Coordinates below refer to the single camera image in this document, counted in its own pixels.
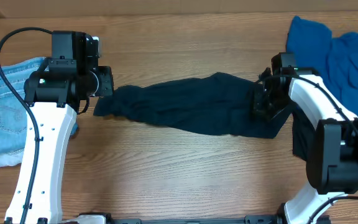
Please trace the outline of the dark navy shirt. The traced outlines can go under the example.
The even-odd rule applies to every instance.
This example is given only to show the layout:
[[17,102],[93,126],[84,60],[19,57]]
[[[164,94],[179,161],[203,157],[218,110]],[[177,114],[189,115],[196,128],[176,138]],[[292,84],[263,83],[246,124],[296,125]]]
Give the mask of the dark navy shirt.
[[95,116],[123,116],[154,126],[168,126],[197,134],[274,138],[294,107],[287,106],[271,121],[251,113],[252,93],[260,84],[217,72],[147,87],[117,88],[100,98]]

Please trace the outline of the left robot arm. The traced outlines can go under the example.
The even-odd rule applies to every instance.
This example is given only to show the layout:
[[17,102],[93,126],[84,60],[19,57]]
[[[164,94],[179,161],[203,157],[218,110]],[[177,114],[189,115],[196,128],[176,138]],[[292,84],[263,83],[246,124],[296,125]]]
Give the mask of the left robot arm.
[[[9,33],[6,40],[20,31]],[[99,37],[51,31],[52,54],[24,83],[24,97],[0,76],[27,112],[27,136],[16,191],[5,223],[61,223],[62,178],[71,130],[81,101],[113,93],[111,67],[100,66]]]

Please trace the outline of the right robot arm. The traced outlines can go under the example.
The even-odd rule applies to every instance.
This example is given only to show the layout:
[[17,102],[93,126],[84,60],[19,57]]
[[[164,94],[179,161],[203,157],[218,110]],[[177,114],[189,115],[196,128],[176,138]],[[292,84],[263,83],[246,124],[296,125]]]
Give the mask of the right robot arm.
[[339,200],[358,200],[358,116],[325,87],[313,68],[300,68],[291,53],[279,53],[259,75],[253,116],[272,121],[289,105],[313,125],[306,160],[307,183],[275,215],[248,215],[245,223],[330,223],[324,212]]

